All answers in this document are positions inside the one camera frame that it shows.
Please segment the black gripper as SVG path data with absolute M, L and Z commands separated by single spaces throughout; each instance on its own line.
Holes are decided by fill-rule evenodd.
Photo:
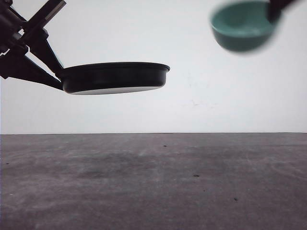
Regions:
M 49 34 L 45 26 L 66 5 L 66 1 L 48 0 L 29 20 L 12 5 L 12 0 L 0 2 L 0 76 L 40 83 L 62 91 L 61 82 L 26 54 L 31 52 L 53 73 L 63 69 L 48 42 Z

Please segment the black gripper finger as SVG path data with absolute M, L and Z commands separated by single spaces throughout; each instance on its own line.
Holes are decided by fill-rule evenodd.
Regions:
M 267 19 L 272 22 L 281 14 L 282 10 L 287 8 L 295 0 L 269 0 L 267 8 Z

